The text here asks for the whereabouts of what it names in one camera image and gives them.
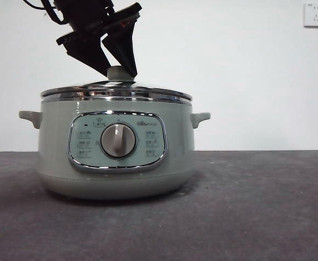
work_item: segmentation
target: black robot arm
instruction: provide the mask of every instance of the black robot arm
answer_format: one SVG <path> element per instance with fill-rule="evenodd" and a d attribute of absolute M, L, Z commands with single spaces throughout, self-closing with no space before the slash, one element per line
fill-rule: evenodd
<path fill-rule="evenodd" d="M 107 76 L 110 64 L 101 48 L 101 37 L 107 34 L 104 46 L 131 76 L 137 75 L 132 34 L 142 9 L 139 3 L 115 12 L 111 0 L 55 0 L 54 7 L 49 0 L 41 2 L 43 8 L 28 4 L 45 9 L 57 24 L 69 23 L 73 28 L 73 32 L 57 39 L 68 55 Z M 62 12 L 63 20 L 54 9 Z"/>

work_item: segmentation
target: brand logo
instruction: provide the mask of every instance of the brand logo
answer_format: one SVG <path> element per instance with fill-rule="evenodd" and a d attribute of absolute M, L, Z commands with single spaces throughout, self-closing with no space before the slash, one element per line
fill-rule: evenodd
<path fill-rule="evenodd" d="M 138 121 L 137 126 L 156 126 L 157 123 Z"/>

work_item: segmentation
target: gray table surface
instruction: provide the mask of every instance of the gray table surface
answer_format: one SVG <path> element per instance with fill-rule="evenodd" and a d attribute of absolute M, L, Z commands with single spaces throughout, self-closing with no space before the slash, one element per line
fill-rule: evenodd
<path fill-rule="evenodd" d="M 318 260 L 318 151 L 196 152 L 181 189 L 130 201 L 46 191 L 0 153 L 0 260 Z"/>

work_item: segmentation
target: pot base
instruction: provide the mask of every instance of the pot base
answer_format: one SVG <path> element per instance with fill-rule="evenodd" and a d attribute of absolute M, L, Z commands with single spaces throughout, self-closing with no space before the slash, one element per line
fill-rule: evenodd
<path fill-rule="evenodd" d="M 67 197 L 87 200 L 125 200 L 163 194 L 180 188 L 192 171 L 150 178 L 87 180 L 52 177 L 39 173 L 47 189 Z"/>

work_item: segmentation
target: electrical socket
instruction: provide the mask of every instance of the electrical socket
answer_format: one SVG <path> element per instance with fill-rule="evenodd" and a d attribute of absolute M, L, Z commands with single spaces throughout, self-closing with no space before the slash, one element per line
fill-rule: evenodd
<path fill-rule="evenodd" d="M 304 5 L 304 26 L 318 27 L 318 3 Z"/>

